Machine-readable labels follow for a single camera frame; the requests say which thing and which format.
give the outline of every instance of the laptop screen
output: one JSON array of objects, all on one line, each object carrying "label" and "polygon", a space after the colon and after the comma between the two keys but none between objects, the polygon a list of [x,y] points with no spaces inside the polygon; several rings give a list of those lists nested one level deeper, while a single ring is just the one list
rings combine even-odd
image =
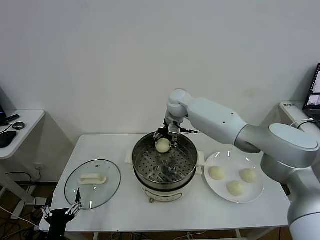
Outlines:
[{"label": "laptop screen", "polygon": [[1,119],[4,119],[4,118],[6,118],[7,117],[7,115],[6,115],[6,113],[5,113],[5,111],[4,111],[4,109],[1,107],[1,105],[0,105],[0,120]]},{"label": "laptop screen", "polygon": [[312,80],[308,96],[304,103],[304,109],[320,108],[320,63],[316,66],[316,71]]}]

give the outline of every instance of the stainless steel steamer basket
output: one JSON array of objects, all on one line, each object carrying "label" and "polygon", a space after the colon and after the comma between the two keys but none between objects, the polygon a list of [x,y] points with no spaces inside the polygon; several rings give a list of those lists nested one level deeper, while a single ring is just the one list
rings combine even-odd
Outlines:
[{"label": "stainless steel steamer basket", "polygon": [[195,145],[180,134],[177,147],[159,153],[152,132],[137,142],[132,162],[135,175],[142,184],[156,191],[169,192],[184,187],[192,180],[198,152]]}]

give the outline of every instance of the white side table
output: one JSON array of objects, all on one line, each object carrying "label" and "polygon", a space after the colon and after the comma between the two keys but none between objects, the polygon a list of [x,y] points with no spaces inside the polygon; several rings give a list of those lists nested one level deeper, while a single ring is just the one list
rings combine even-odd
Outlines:
[{"label": "white side table", "polygon": [[[265,228],[255,232],[256,240],[275,227],[288,225],[290,202],[281,185],[263,174],[264,191],[255,201],[245,204],[229,202],[215,194],[203,176],[196,175],[190,192],[172,202],[150,203],[142,191],[132,167],[125,163],[128,150],[145,134],[82,135],[55,188],[51,209],[69,208],[65,198],[65,184],[70,174],[82,164],[94,159],[115,163],[121,172],[118,191],[107,203],[90,210],[81,210],[66,225],[69,233],[87,232],[176,232]],[[208,136],[189,134],[188,138],[205,159],[219,151],[239,151],[231,145],[212,140]],[[242,153],[258,166],[262,153]],[[48,231],[49,224],[42,218],[40,230]]]},{"label": "white side table", "polygon": [[[45,115],[45,111],[43,110],[6,110],[6,115],[12,116],[18,114],[20,118],[17,120],[10,122],[23,122],[25,123],[25,127],[21,130],[14,130],[12,127],[8,129],[8,131],[16,131],[17,135],[11,142],[11,144],[7,147],[0,148],[0,159],[8,159],[12,157],[24,140],[28,137],[31,131],[35,128],[35,126],[39,123],[39,121]],[[21,165],[23,165],[27,170],[28,173],[35,179],[39,178],[39,173],[34,169],[34,167],[24,161],[19,161]],[[21,201],[17,205],[14,210],[14,214],[19,216],[23,210],[24,205],[34,205],[35,198],[31,196],[32,192],[35,190],[35,186],[32,186],[28,192],[26,192],[23,188],[21,188],[18,184],[16,184],[6,172],[0,168],[0,185],[3,186],[2,190],[0,191],[0,197],[5,193],[6,190],[11,191],[16,196],[18,196]],[[46,203],[46,198],[37,197],[36,204],[37,205],[44,205]]]}]

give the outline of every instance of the pot handle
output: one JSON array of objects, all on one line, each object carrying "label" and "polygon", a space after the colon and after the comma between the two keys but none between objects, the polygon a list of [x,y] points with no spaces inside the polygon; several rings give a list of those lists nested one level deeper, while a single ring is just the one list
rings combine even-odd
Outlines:
[{"label": "pot handle", "polygon": [[124,163],[125,164],[130,164],[130,167],[134,166],[134,164],[132,162],[132,152],[133,152],[133,149],[128,150],[126,152],[125,159],[124,159]]},{"label": "pot handle", "polygon": [[195,174],[202,175],[202,167],[204,167],[205,165],[205,154],[202,151],[198,151],[198,162],[196,164]]}]

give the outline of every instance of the glass lid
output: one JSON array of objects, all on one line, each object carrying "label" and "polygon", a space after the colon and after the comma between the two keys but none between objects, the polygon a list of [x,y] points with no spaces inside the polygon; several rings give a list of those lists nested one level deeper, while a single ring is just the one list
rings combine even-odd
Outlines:
[{"label": "glass lid", "polygon": [[79,188],[82,209],[94,209],[115,195],[120,182],[117,165],[105,159],[91,160],[71,173],[64,187],[64,196],[73,205]]}]

